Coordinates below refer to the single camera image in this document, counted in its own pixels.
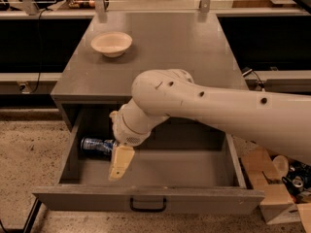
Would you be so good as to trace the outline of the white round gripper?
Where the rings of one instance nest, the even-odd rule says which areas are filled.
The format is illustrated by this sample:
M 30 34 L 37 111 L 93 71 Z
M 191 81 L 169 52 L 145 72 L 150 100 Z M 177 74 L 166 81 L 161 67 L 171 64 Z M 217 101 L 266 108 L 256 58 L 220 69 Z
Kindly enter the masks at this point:
M 152 130 L 168 120 L 168 116 L 152 116 L 145 113 L 131 99 L 118 111 L 112 111 L 109 118 L 113 123 L 113 134 L 120 143 L 113 147 L 109 168 L 109 180 L 118 181 L 129 167 L 135 150 L 151 135 Z

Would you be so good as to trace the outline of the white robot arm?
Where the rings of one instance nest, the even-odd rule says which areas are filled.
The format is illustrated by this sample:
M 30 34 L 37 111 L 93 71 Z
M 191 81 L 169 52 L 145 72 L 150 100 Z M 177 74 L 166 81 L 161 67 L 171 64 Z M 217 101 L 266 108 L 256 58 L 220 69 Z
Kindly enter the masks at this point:
M 178 69 L 150 70 L 133 81 L 131 100 L 110 113 L 117 143 L 109 179 L 126 172 L 134 148 L 171 117 L 196 120 L 307 165 L 311 164 L 311 97 L 201 86 Z

